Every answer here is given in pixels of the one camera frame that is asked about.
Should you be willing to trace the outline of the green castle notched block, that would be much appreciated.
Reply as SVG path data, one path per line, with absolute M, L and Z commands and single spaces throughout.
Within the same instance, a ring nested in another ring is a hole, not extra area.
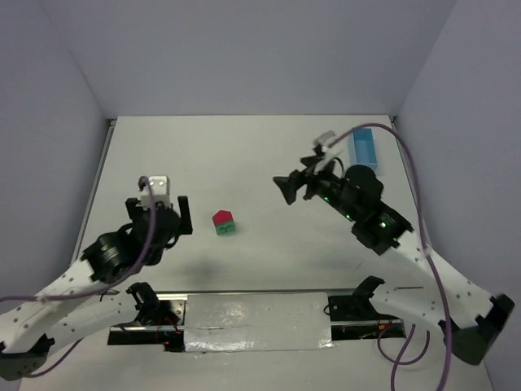
M 234 222 L 225 222 L 225 223 L 216 225 L 217 235 L 225 235 L 225 234 L 235 232 L 235 231 L 236 231 L 236 225 Z

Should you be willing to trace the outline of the red triangular prism block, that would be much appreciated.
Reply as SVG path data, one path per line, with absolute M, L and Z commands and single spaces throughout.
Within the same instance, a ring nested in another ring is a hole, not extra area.
M 233 214 L 228 210 L 219 210 L 212 216 L 212 222 L 214 225 L 226 224 L 233 220 Z

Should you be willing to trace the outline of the blue plastic box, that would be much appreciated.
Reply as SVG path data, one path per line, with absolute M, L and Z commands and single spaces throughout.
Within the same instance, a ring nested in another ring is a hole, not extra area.
M 364 165 L 378 173 L 378 158 L 371 128 L 355 130 L 347 138 L 351 165 Z

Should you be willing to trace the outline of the green rectangular block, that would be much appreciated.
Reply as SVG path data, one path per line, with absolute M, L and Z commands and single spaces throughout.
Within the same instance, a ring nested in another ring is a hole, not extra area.
M 217 231 L 233 231 L 235 229 L 235 223 L 233 220 L 227 222 L 215 223 L 214 227 Z

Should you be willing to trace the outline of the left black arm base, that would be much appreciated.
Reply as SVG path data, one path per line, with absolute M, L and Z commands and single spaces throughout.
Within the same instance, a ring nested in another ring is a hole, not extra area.
M 109 346 L 160 346 L 163 351 L 183 353 L 184 319 L 186 302 L 156 299 L 151 304 L 138 294 L 130 295 L 137 300 L 138 314 L 135 320 L 110 328 Z

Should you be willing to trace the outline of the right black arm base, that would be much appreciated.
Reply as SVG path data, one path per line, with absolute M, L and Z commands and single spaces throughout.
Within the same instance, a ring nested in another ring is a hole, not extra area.
M 383 284 L 383 279 L 369 276 L 348 295 L 328 296 L 323 312 L 330 317 L 332 322 L 397 320 L 397 317 L 389 314 L 380 314 L 370 304 L 370 298 L 373 297 L 375 289 Z

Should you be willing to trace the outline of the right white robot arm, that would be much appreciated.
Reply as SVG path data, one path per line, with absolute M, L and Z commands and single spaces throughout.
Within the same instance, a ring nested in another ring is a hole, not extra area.
M 352 223 L 352 233 L 366 248 L 386 258 L 418 279 L 424 293 L 400 292 L 381 277 L 366 278 L 354 292 L 363 309 L 420 324 L 441 336 L 452 354 L 477 366 L 503 331 L 514 302 L 505 294 L 493 295 L 451 266 L 432 249 L 423 249 L 412 224 L 381 197 L 383 184 L 364 165 L 335 175 L 335 162 L 322 170 L 318 156 L 301 159 L 302 170 L 275 176 L 274 183 L 287 204 L 314 196 Z

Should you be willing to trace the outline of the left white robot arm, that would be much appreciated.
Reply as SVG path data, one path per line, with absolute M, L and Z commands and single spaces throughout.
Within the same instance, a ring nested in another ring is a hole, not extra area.
M 15 296 L 16 307 L 1 316 L 1 377 L 6 381 L 44 375 L 46 360 L 65 345 L 75 347 L 96 331 L 126 323 L 177 327 L 181 315 L 160 301 L 149 283 L 108 291 L 144 266 L 157 265 L 193 226 L 189 200 L 178 210 L 162 200 L 125 202 L 129 223 L 100 235 L 54 282 L 33 297 Z

